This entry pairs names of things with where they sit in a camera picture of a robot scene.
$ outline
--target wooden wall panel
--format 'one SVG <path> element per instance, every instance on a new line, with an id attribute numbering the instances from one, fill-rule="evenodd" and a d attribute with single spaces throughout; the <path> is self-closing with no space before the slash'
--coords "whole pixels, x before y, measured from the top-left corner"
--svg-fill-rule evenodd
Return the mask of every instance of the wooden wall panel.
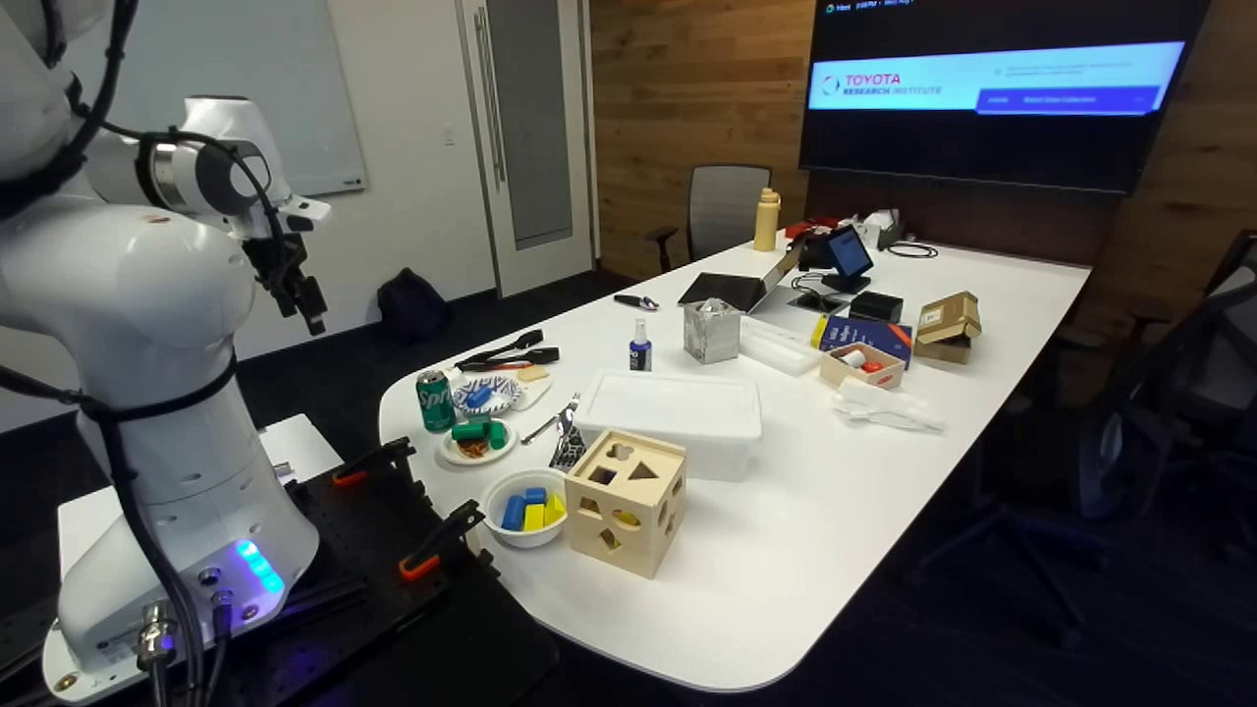
<path id="1" fill-rule="evenodd" d="M 832 182 L 797 174 L 803 89 L 812 0 L 598 0 L 598 192 L 606 266 L 651 275 L 640 230 L 685 224 L 695 159 L 774 165 L 785 221 L 810 209 L 903 203 L 943 239 L 1023 242 L 1095 254 L 1085 315 L 1131 319 L 1186 309 L 1237 228 L 1257 224 L 1257 0 L 1216 0 L 1186 77 L 1170 101 L 1145 184 L 1128 203 L 1008 188 Z"/>

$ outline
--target blue light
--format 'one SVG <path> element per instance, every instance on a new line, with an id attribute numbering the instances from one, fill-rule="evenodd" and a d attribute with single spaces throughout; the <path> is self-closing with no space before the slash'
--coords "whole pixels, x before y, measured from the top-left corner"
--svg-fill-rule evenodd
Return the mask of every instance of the blue light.
<path id="1" fill-rule="evenodd" d="M 251 569 L 251 578 L 264 585 L 264 594 L 283 594 L 283 578 L 277 572 L 268 554 L 259 554 L 256 542 L 235 542 L 235 554 Z"/>

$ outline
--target laptop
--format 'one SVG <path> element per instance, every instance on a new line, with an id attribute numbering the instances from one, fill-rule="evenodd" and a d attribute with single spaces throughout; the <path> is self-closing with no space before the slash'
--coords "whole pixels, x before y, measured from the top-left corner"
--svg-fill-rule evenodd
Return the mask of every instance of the laptop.
<path id="1" fill-rule="evenodd" d="M 701 272 L 701 280 L 682 296 L 682 302 L 725 297 L 734 309 L 756 309 L 777 283 L 797 266 L 789 247 L 763 280 Z"/>

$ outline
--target door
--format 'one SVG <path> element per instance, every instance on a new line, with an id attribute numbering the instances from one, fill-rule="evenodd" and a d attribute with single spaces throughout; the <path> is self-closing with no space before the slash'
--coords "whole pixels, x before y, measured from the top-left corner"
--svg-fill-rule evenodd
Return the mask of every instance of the door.
<path id="1" fill-rule="evenodd" d="M 592 266 L 586 0 L 459 0 L 499 296 Z"/>

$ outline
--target wooden shape sorter box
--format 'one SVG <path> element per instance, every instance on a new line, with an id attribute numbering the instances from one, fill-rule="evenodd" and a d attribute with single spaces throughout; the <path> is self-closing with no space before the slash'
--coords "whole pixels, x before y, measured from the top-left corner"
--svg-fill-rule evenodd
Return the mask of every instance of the wooden shape sorter box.
<path id="1" fill-rule="evenodd" d="M 685 506 L 685 449 L 602 431 L 566 478 L 566 537 L 581 554 L 651 578 Z"/>

